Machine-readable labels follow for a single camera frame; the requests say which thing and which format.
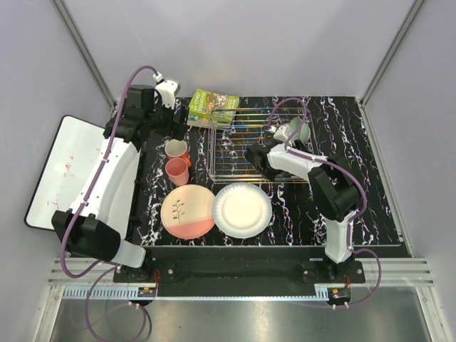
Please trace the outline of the wire dish rack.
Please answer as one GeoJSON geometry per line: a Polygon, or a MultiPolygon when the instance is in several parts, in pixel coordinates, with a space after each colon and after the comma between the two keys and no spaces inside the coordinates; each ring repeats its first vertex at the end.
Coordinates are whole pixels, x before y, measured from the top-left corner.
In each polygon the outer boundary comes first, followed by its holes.
{"type": "Polygon", "coordinates": [[[233,182],[267,183],[245,158],[250,145],[274,141],[270,127],[286,125],[302,118],[302,110],[286,105],[269,119],[271,108],[216,109],[209,114],[207,171],[216,184],[233,182]]]}

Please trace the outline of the green celadon bowl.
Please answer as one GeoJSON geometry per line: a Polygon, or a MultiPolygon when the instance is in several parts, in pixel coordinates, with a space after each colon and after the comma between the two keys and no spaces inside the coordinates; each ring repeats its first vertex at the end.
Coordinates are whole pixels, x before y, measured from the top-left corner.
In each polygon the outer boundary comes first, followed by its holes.
{"type": "Polygon", "coordinates": [[[293,118],[289,123],[291,141],[299,140],[306,143],[311,137],[309,125],[299,117],[293,118]]]}

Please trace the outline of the white scalloped plate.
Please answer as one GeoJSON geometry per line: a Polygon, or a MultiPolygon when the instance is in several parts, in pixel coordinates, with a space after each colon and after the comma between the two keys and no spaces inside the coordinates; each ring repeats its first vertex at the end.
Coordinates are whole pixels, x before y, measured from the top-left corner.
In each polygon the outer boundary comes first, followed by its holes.
{"type": "Polygon", "coordinates": [[[271,200],[256,185],[233,183],[223,187],[215,196],[212,217],[217,228],[227,236],[251,238],[263,232],[270,223],[271,200]]]}

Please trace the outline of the cream pink leaf plate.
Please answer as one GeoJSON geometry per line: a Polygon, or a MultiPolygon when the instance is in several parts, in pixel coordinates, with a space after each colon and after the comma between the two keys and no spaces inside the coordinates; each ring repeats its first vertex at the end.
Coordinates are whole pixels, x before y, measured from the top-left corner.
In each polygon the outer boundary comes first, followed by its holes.
{"type": "Polygon", "coordinates": [[[171,191],[162,203],[163,227],[179,239],[196,239],[214,226],[214,194],[200,185],[183,185],[171,191]]]}

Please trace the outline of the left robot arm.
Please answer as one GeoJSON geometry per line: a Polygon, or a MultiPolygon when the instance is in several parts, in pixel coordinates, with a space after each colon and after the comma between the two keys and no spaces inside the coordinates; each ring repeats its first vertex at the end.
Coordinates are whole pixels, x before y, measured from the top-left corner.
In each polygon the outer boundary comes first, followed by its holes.
{"type": "Polygon", "coordinates": [[[154,265],[145,259],[145,249],[126,241],[108,218],[125,172],[150,136],[183,139],[188,112],[175,119],[179,90],[179,82],[169,78],[156,86],[128,88],[121,115],[105,125],[101,153],[80,194],[66,211],[57,210],[51,218],[65,253],[128,266],[139,282],[152,277],[154,265]]]}

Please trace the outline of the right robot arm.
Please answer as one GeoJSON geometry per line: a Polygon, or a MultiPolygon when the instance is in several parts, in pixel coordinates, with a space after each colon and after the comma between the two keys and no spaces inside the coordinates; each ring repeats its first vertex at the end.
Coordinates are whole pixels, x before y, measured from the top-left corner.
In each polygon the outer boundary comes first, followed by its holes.
{"type": "Polygon", "coordinates": [[[287,172],[309,183],[313,200],[326,220],[324,276],[340,282],[348,276],[346,263],[353,254],[353,221],[367,207],[366,192],[344,157],[312,155],[283,143],[247,147],[246,160],[270,181],[287,172]]]}

